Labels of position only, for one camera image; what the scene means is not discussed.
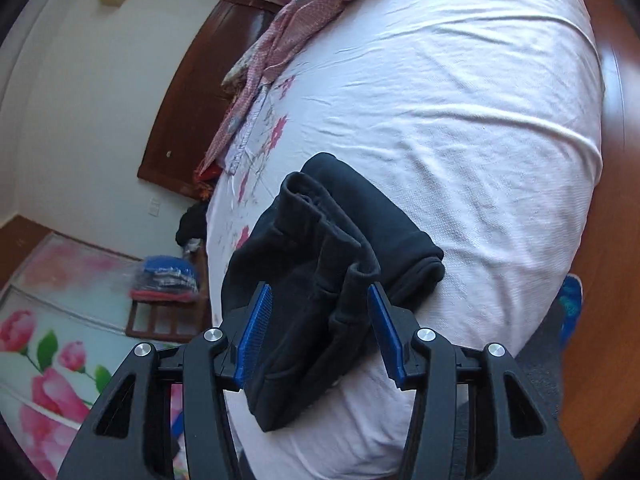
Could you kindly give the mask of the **black clothes by bed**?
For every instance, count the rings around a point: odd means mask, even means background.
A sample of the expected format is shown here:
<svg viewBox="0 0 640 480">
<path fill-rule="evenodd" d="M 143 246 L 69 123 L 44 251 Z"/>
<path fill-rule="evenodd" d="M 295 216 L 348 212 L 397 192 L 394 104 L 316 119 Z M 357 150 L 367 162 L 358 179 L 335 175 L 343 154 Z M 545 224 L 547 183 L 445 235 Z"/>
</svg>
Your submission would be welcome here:
<svg viewBox="0 0 640 480">
<path fill-rule="evenodd" d="M 206 240 L 208 202 L 197 202 L 189 207 L 179 220 L 175 241 L 186 247 L 190 240 Z"/>
</svg>

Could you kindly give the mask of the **white wall socket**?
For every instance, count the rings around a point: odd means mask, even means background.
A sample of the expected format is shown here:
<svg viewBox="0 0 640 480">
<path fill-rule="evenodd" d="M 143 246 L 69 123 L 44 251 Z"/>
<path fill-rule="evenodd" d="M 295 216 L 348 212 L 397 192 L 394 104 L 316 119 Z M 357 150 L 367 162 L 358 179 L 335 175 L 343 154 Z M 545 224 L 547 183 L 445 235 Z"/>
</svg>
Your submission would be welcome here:
<svg viewBox="0 0 640 480">
<path fill-rule="evenodd" d="M 157 197 L 152 197 L 149 202 L 148 214 L 154 218 L 160 215 L 160 206 L 162 203 Z"/>
</svg>

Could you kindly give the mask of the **plastic bag of clothes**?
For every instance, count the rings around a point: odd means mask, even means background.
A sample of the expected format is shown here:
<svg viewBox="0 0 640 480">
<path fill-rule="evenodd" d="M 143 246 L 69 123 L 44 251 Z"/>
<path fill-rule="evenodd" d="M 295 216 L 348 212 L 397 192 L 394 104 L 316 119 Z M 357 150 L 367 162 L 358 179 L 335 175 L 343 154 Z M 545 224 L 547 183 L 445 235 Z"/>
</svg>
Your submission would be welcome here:
<svg viewBox="0 0 640 480">
<path fill-rule="evenodd" d="M 198 271 L 189 260 L 151 256 L 134 270 L 129 296 L 141 302 L 192 302 L 198 299 Z"/>
</svg>

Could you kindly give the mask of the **blue slipper on floor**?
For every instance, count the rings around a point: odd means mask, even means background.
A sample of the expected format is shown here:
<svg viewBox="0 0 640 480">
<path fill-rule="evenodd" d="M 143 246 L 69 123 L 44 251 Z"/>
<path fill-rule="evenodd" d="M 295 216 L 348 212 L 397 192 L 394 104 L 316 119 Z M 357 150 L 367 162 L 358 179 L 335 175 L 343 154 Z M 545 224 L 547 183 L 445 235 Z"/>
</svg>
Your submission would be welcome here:
<svg viewBox="0 0 640 480">
<path fill-rule="evenodd" d="M 565 348 L 574 335 L 577 322 L 582 314 L 582 302 L 584 301 L 582 280 L 576 274 L 567 274 L 556 295 L 556 300 L 563 310 L 561 346 Z"/>
</svg>

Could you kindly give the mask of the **wooden bedside chair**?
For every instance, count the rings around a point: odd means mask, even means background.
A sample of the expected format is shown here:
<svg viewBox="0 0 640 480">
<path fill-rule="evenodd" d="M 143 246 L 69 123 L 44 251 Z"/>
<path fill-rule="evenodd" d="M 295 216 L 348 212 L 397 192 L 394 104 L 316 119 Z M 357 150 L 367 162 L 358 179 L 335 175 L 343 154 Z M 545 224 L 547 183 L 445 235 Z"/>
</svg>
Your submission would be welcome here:
<svg viewBox="0 0 640 480">
<path fill-rule="evenodd" d="M 206 252 L 200 240 L 191 240 L 178 257 L 198 271 L 198 299 L 192 302 L 141 302 L 131 300 L 125 334 L 132 338 L 184 344 L 209 326 L 210 302 Z"/>
</svg>

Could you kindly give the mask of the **pink patterned quilt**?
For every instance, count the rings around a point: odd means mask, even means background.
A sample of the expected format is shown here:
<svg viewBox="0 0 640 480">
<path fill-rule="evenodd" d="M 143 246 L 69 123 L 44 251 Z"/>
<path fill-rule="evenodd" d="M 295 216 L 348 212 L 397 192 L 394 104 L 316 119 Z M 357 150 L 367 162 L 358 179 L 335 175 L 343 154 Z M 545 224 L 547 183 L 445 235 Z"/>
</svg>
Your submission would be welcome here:
<svg viewBox="0 0 640 480">
<path fill-rule="evenodd" d="M 232 93 L 232 103 L 213 140 L 194 170 L 197 184 L 219 174 L 216 159 L 246 121 L 258 96 L 270 87 L 311 38 L 355 0 L 290 0 L 267 30 L 224 76 L 222 88 Z"/>
</svg>

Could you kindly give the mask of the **white floral bed sheet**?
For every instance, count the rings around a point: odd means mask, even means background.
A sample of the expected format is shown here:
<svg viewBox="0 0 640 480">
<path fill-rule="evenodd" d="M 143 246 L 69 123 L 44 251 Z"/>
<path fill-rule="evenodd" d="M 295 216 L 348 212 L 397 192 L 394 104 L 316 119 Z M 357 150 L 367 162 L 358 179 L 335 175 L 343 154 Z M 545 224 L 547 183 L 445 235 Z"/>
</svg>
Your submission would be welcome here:
<svg viewBox="0 0 640 480">
<path fill-rule="evenodd" d="M 207 211 L 209 290 L 282 180 L 326 152 L 442 248 L 418 311 L 454 344 L 506 347 L 562 399 L 555 296 L 600 180 L 602 80 L 582 0 L 356 0 L 233 141 Z"/>
</svg>

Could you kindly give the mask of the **black pants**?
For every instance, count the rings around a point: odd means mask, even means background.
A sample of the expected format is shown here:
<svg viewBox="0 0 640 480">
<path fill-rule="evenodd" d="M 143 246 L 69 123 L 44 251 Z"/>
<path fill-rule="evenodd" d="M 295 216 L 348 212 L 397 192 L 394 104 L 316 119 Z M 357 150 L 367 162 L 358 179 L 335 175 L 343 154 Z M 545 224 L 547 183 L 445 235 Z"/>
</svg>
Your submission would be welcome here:
<svg viewBox="0 0 640 480">
<path fill-rule="evenodd" d="M 367 290 L 382 284 L 416 310 L 444 278 L 444 252 L 357 171 L 319 153 L 288 174 L 221 287 L 224 315 L 259 283 L 272 291 L 268 330 L 244 387 L 262 431 L 285 427 L 373 350 Z"/>
</svg>

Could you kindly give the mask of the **dark wooden headboard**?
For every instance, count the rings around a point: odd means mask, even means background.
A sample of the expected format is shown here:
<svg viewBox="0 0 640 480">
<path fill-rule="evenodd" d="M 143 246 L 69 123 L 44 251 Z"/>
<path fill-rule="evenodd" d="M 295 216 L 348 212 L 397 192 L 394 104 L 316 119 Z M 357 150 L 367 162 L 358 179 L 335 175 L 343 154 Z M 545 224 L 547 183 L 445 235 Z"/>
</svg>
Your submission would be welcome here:
<svg viewBox="0 0 640 480">
<path fill-rule="evenodd" d="M 196 200 L 194 171 L 231 103 L 222 81 L 281 7 L 266 0 L 219 0 L 166 91 L 137 177 Z"/>
</svg>

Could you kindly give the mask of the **floral sliding wardrobe door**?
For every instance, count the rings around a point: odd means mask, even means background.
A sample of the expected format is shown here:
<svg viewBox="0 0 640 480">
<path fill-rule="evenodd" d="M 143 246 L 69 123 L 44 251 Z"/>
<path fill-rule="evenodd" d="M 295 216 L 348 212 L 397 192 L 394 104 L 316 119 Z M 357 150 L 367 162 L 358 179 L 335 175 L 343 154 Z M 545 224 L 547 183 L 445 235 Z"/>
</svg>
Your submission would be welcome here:
<svg viewBox="0 0 640 480">
<path fill-rule="evenodd" d="M 137 260 L 49 234 L 1 292 L 1 416 L 43 478 L 136 344 L 125 333 Z"/>
</svg>

